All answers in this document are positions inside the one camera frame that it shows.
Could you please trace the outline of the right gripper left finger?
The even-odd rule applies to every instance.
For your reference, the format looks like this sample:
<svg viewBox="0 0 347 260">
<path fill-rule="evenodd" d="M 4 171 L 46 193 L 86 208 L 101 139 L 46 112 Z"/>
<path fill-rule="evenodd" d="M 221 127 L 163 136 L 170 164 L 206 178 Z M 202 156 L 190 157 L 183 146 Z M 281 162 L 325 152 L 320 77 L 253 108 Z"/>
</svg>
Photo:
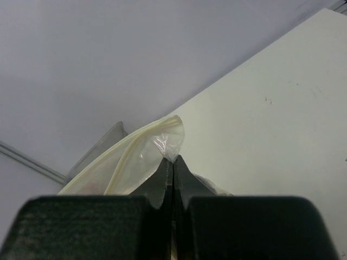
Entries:
<svg viewBox="0 0 347 260">
<path fill-rule="evenodd" d="M 126 196 L 46 196 L 19 210 L 1 259 L 170 259 L 173 164 Z"/>
</svg>

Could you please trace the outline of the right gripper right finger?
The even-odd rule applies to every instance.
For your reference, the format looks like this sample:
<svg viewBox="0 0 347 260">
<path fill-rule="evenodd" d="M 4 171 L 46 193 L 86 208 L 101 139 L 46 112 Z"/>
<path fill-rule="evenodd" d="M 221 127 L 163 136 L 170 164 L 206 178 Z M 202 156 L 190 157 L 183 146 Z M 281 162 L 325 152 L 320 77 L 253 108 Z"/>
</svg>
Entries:
<svg viewBox="0 0 347 260">
<path fill-rule="evenodd" d="M 173 164 L 178 259 L 339 259 L 323 219 L 295 196 L 222 196 Z"/>
</svg>

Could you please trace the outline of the clear zip top bag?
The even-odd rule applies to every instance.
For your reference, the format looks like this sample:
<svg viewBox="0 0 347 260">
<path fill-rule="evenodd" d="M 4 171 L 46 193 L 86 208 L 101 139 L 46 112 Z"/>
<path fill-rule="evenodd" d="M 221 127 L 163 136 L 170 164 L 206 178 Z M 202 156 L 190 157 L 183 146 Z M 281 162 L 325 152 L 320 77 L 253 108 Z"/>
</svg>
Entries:
<svg viewBox="0 0 347 260">
<path fill-rule="evenodd" d="M 178 115 L 129 134 L 93 160 L 60 195 L 128 195 L 148 180 L 163 159 L 174 163 L 185 137 Z"/>
</svg>

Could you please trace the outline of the clear grey plastic bin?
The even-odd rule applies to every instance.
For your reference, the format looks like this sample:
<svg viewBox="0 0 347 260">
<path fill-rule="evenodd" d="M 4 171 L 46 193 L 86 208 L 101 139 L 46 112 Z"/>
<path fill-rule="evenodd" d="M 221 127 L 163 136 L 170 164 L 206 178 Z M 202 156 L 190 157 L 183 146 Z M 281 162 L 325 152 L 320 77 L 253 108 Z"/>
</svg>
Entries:
<svg viewBox="0 0 347 260">
<path fill-rule="evenodd" d="M 64 185 L 67 185 L 93 160 L 103 154 L 106 150 L 128 136 L 124 129 L 123 122 L 117 122 L 68 172 Z"/>
</svg>

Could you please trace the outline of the left aluminium frame post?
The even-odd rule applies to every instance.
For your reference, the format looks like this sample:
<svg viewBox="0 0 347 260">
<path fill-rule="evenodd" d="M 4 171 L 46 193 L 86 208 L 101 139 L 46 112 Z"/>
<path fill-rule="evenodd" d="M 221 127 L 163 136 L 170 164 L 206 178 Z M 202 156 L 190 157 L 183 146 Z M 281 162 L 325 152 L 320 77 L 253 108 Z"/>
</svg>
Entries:
<svg viewBox="0 0 347 260">
<path fill-rule="evenodd" d="M 17 161 L 18 163 L 36 171 L 37 173 L 59 183 L 64 184 L 66 177 L 53 170 L 52 168 L 34 160 L 23 152 L 11 147 L 10 145 L 1 141 L 1 153 L 5 156 L 11 158 L 12 160 Z"/>
</svg>

